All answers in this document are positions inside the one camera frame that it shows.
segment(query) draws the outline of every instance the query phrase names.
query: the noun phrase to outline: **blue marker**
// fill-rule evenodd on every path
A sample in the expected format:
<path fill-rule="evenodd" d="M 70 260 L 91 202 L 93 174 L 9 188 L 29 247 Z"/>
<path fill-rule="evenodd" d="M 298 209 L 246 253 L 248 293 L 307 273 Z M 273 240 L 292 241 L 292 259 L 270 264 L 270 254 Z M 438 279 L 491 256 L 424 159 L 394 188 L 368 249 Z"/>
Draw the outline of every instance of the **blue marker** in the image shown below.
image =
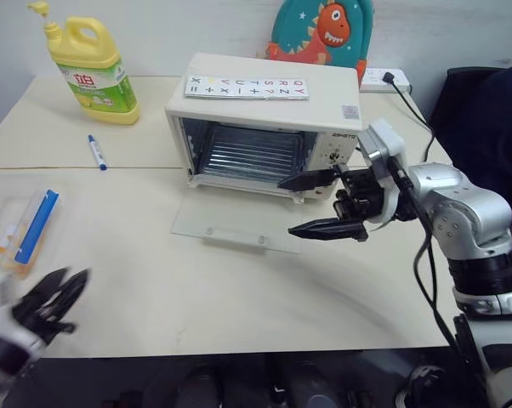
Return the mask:
<path fill-rule="evenodd" d="M 94 158 L 97 162 L 97 165 L 100 167 L 101 170 L 106 170 L 105 158 L 103 157 L 103 153 L 101 153 L 100 146 L 97 144 L 97 141 L 94 139 L 94 136 L 89 134 L 88 140 L 89 148 L 92 150 L 92 153 L 94 153 Z"/>

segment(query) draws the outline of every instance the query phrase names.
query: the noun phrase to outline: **oven label sticker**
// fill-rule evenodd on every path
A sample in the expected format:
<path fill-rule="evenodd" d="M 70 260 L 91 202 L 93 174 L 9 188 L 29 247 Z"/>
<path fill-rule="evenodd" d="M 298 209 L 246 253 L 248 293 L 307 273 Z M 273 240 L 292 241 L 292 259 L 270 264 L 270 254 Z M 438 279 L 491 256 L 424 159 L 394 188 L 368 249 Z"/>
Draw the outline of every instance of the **oven label sticker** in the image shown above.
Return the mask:
<path fill-rule="evenodd" d="M 299 78 L 186 78 L 185 96 L 211 99 L 308 99 L 307 81 Z"/>
<path fill-rule="evenodd" d="M 355 105 L 343 105 L 343 117 L 345 119 L 360 119 L 360 112 L 358 106 Z"/>

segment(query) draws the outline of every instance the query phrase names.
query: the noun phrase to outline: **yellow cap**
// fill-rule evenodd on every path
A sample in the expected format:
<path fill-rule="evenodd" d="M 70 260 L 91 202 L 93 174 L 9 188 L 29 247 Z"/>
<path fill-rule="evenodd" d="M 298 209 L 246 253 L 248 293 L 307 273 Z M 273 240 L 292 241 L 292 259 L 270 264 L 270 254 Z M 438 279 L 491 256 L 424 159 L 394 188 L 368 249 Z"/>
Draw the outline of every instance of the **yellow cap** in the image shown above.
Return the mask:
<path fill-rule="evenodd" d="M 48 3 L 34 2 L 27 4 L 27 8 L 33 10 L 35 13 L 40 14 L 42 17 L 48 16 Z"/>

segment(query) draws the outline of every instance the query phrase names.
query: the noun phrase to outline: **bottle handle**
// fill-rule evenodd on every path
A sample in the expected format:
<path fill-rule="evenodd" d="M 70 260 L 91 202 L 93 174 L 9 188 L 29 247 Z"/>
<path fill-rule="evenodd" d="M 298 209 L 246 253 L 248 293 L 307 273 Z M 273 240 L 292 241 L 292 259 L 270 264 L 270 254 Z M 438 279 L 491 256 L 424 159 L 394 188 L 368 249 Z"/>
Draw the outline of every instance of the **bottle handle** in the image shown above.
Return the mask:
<path fill-rule="evenodd" d="M 90 30 L 95 37 L 84 34 L 82 30 Z M 107 41 L 112 41 L 106 27 L 91 17 L 69 17 L 65 24 L 68 35 L 78 43 L 87 44 L 93 47 L 102 46 Z"/>

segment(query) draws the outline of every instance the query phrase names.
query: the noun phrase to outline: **cartoon dinosaur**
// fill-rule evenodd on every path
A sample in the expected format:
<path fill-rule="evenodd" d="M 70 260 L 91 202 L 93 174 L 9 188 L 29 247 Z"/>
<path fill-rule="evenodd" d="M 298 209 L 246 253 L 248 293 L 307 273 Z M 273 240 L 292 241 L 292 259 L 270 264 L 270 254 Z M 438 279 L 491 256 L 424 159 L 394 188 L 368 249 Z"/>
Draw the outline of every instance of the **cartoon dinosaur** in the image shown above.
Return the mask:
<path fill-rule="evenodd" d="M 286 0 L 268 44 L 270 60 L 328 64 L 366 70 L 373 26 L 371 0 Z"/>

